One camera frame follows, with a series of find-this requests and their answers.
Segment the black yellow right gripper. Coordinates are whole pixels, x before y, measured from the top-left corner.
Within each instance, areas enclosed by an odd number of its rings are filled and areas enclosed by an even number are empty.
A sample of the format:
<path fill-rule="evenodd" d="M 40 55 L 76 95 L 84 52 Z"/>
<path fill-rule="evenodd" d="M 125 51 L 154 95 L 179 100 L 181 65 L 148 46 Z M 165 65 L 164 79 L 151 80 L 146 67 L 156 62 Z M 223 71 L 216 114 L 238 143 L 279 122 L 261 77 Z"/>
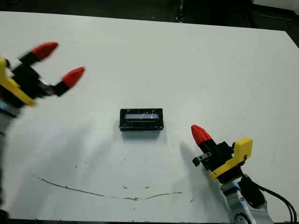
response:
<path fill-rule="evenodd" d="M 251 157 L 251 138 L 243 138 L 229 146 L 225 141 L 216 144 L 205 129 L 198 125 L 192 125 L 191 132 L 203 153 L 192 160 L 196 167 L 203 165 L 210 172 L 210 178 L 217 179 L 221 184 L 241 177 L 241 166 Z"/>

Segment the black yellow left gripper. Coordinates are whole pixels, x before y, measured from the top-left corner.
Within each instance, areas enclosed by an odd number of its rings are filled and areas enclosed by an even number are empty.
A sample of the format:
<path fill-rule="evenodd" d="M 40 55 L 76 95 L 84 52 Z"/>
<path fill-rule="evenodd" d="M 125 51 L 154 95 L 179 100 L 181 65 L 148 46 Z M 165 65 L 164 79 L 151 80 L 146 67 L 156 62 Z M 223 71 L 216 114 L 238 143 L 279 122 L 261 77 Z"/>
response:
<path fill-rule="evenodd" d="M 10 62 L 0 58 L 0 100 L 16 108 L 35 106 L 36 98 L 64 95 L 81 79 L 85 67 L 79 67 L 65 74 L 55 85 L 44 82 L 32 65 L 48 58 L 58 47 L 57 42 L 45 42 L 19 57 L 21 62 L 7 74 Z"/>

